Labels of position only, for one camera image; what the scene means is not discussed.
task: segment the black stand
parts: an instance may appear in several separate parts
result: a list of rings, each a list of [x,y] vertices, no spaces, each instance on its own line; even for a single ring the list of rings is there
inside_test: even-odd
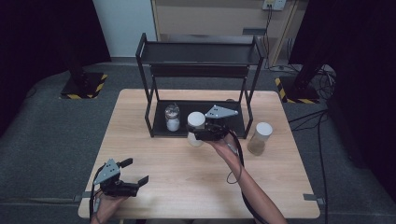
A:
[[[282,101],[287,103],[318,103],[317,91],[309,81],[318,72],[320,65],[305,64],[297,77],[280,77],[279,85],[283,89]]]
[[[67,33],[62,28],[62,24],[54,15],[50,4],[44,1],[38,1],[38,11],[43,13],[45,19],[49,22],[52,41],[58,50],[64,65],[69,69],[71,76],[61,92],[63,98],[93,98],[98,94],[98,87],[103,82],[104,74],[86,73],[79,62],[78,56],[73,50],[72,45],[67,37]]]
[[[248,131],[253,121],[250,107],[251,98],[262,68],[264,48],[257,36],[247,43],[223,43],[223,42],[155,42],[147,41],[146,34],[142,34],[137,51],[136,60],[148,99],[145,120],[151,137],[159,136],[186,136],[187,117],[193,111],[206,113],[213,105],[219,105],[238,111],[237,116],[227,119],[227,124],[233,129],[238,137],[247,138]],[[152,78],[151,88],[146,81],[143,64],[149,65]],[[257,66],[253,82],[248,90],[246,82],[249,67]],[[158,77],[222,77],[237,78],[242,80],[239,99],[230,101],[175,101],[160,98],[156,78]],[[149,120],[149,112],[153,97],[156,100],[156,112],[154,121]],[[245,126],[241,102],[247,103],[248,122]],[[169,132],[166,129],[163,111],[165,108],[176,103],[181,111],[180,129],[177,132]]]
[[[67,81],[61,95],[97,95],[98,87],[102,84],[103,73],[86,73],[81,76],[71,76]]]

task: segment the glass jar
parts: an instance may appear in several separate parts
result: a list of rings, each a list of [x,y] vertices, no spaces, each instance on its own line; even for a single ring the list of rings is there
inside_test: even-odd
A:
[[[177,104],[169,105],[165,108],[166,128],[175,132],[180,127],[180,109]]]
[[[265,149],[265,142],[273,132],[269,123],[260,122],[256,126],[253,136],[247,144],[247,149],[255,156],[260,156]]]
[[[198,111],[192,112],[187,117],[187,122],[193,128],[204,129],[205,115]],[[187,140],[189,141],[190,145],[192,145],[193,147],[199,147],[204,143],[202,140],[197,140],[195,138],[195,134],[190,132],[187,134]]]

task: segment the white lid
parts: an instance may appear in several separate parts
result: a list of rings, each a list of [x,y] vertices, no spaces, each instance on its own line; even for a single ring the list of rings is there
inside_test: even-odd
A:
[[[187,117],[187,122],[192,127],[198,127],[205,123],[205,115],[201,112],[192,112]]]
[[[256,133],[262,137],[271,135],[273,129],[269,123],[260,122],[256,126]]]

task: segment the shelf rack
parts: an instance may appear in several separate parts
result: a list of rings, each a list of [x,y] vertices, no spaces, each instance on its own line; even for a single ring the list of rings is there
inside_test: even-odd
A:
[[[247,138],[253,121],[250,101],[262,68],[264,47],[257,36],[249,43],[234,42],[158,42],[148,41],[143,33],[136,50],[136,61],[148,100],[145,120],[151,137],[187,136],[187,116],[193,111],[206,113],[213,105],[237,110],[238,115],[225,118],[225,123],[236,132],[238,137]],[[152,83],[149,89],[143,65],[149,66]],[[246,82],[251,65],[257,66],[251,88],[248,92]],[[162,100],[158,93],[157,77],[223,77],[242,79],[242,88],[238,101],[180,101]],[[153,125],[149,121],[153,95],[156,95],[157,107]],[[249,120],[245,128],[241,102],[245,94]],[[176,103],[180,108],[180,128],[170,132],[166,128],[164,110]]]

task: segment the yellow and black tape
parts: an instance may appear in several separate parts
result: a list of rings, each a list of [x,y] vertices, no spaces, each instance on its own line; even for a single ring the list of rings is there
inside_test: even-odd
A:
[[[96,87],[96,91],[93,94],[61,94],[62,99],[94,99],[99,95],[99,92],[102,90],[103,85],[105,84],[107,75],[102,75],[98,86]]]
[[[320,103],[320,101],[318,99],[292,99],[292,98],[289,98],[285,92],[285,89],[283,89],[282,83],[280,82],[279,78],[275,79],[275,83],[276,83],[277,89],[279,91],[280,99],[282,100],[283,103],[295,103],[295,104],[319,104]]]

